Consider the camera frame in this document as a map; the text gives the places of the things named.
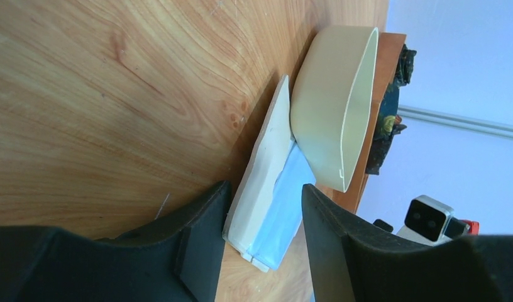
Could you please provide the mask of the white leather card holder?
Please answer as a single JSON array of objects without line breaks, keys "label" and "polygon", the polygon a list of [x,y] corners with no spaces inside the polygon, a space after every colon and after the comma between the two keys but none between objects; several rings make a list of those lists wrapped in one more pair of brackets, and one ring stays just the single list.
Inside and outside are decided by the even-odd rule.
[{"label": "white leather card holder", "polygon": [[260,271],[278,269],[301,225],[302,187],[314,183],[290,129],[289,76],[284,74],[228,211],[223,238]]}]

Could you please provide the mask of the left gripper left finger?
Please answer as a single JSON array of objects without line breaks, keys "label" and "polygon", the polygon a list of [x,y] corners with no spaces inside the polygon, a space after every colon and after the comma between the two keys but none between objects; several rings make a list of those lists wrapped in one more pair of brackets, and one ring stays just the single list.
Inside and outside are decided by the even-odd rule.
[{"label": "left gripper left finger", "polygon": [[0,226],[0,301],[214,301],[231,184],[121,234]]}]

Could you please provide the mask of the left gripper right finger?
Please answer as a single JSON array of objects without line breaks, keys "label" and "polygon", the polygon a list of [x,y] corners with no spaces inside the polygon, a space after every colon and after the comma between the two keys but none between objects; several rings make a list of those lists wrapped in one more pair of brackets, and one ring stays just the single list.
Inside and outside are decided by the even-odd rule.
[{"label": "left gripper right finger", "polygon": [[312,184],[302,216],[316,301],[513,301],[513,235],[437,246],[398,237]]}]

